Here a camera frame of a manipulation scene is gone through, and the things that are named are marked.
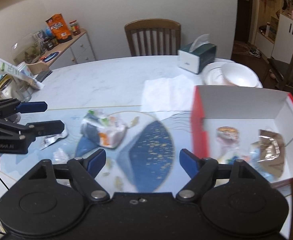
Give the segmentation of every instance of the dark brown door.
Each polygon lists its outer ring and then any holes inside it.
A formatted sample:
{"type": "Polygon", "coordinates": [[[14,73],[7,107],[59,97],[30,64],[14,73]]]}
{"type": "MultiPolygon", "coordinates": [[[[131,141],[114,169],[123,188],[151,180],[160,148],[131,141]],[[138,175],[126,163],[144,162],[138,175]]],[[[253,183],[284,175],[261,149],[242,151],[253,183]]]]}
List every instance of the dark brown door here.
{"type": "Polygon", "coordinates": [[[236,15],[235,41],[248,42],[252,14],[252,0],[238,0],[236,15]]]}

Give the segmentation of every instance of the screw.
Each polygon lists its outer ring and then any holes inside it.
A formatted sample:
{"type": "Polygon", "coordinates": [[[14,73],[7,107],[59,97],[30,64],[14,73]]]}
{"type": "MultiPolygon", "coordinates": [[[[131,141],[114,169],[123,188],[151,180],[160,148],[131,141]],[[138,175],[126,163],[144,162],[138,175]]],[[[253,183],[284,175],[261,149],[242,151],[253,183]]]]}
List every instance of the screw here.
{"type": "Polygon", "coordinates": [[[182,198],[192,198],[192,197],[194,197],[194,195],[195,195],[195,193],[192,190],[188,190],[188,189],[181,190],[179,192],[179,196],[182,198]]]}
{"type": "Polygon", "coordinates": [[[145,198],[140,198],[140,199],[139,199],[139,202],[141,202],[141,203],[145,203],[145,202],[147,202],[147,200],[146,200],[145,198]]]}
{"type": "Polygon", "coordinates": [[[129,203],[132,205],[137,205],[137,204],[139,204],[139,201],[137,201],[135,199],[131,199],[129,203]]]}
{"type": "Polygon", "coordinates": [[[95,199],[105,198],[106,196],[107,196],[107,193],[103,190],[95,190],[91,193],[91,197],[95,199]]]}

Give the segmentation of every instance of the rug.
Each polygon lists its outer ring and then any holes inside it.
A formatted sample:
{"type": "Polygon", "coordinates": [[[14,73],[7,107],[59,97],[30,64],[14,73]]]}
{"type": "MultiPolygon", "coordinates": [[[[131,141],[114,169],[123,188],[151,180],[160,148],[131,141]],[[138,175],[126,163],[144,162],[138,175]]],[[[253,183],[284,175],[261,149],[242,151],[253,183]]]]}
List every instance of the rug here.
{"type": "Polygon", "coordinates": [[[245,42],[234,41],[232,53],[254,57],[253,55],[249,53],[250,49],[251,47],[245,42]]]}

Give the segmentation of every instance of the open box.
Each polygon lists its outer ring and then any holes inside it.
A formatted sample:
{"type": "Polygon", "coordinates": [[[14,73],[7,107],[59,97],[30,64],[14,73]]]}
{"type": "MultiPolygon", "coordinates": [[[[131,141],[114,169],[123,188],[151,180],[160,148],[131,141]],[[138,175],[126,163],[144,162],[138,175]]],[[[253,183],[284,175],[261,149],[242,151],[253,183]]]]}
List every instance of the open box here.
{"type": "Polygon", "coordinates": [[[293,97],[278,90],[235,86],[197,86],[192,114],[193,153],[199,158],[217,159],[220,145],[216,129],[238,129],[240,148],[249,153],[259,141],[259,129],[280,133],[285,143],[284,170],[272,184],[280,187],[293,178],[293,97]]]}

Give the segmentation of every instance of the orange package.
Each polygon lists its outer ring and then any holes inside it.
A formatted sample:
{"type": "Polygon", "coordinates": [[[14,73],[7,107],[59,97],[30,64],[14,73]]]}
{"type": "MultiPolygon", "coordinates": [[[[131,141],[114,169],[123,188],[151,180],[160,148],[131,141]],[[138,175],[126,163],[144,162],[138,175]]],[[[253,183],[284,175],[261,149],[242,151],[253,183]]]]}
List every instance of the orange package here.
{"type": "Polygon", "coordinates": [[[59,43],[64,43],[72,40],[71,32],[64,21],[62,14],[55,14],[46,21],[51,32],[56,36],[59,43]]]}

